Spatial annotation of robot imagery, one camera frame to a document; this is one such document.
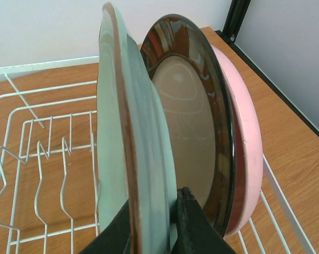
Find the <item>pink plate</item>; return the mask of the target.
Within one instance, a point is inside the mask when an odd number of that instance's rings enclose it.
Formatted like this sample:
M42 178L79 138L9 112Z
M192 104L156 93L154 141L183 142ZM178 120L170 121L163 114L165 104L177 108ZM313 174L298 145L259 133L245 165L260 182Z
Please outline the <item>pink plate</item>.
M248 222L257 205L263 177L260 126L250 93L231 60L212 47L230 93L235 126L236 172L233 205L224 236L230 237Z

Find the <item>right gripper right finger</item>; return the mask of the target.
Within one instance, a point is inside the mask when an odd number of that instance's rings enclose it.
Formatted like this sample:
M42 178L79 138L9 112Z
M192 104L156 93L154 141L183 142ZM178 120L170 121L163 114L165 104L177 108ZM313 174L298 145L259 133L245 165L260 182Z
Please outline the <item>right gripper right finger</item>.
M209 224L195 196L187 187L177 190L177 241L172 253L235 253Z

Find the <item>white wire dish rack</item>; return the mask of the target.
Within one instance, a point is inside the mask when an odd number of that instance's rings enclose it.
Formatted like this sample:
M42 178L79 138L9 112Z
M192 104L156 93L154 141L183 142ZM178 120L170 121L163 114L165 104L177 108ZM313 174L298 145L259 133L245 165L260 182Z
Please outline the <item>white wire dish rack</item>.
M0 67L0 253L99 235L96 57Z

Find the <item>green flower plate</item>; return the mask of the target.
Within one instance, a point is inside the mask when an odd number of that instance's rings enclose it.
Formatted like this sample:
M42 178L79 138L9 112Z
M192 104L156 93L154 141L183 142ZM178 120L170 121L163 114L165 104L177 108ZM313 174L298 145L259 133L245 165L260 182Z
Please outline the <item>green flower plate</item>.
M138 45L111 3L102 9L96 94L100 229L128 203L132 253L169 253L177 185L167 122Z

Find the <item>black striped round plate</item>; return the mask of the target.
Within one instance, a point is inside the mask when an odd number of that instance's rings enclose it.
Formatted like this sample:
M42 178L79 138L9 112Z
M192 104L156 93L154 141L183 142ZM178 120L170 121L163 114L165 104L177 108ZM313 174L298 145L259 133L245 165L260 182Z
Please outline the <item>black striped round plate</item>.
M188 187L225 235L234 196L235 129L217 57L201 29L179 14L158 19L140 51L165 112L177 187Z

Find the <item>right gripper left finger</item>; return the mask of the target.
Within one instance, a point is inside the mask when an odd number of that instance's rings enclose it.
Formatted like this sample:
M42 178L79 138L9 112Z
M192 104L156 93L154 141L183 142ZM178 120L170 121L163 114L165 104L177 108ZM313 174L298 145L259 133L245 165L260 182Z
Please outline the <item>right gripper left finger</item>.
M129 201L127 200L107 228L80 254L130 254L131 229Z

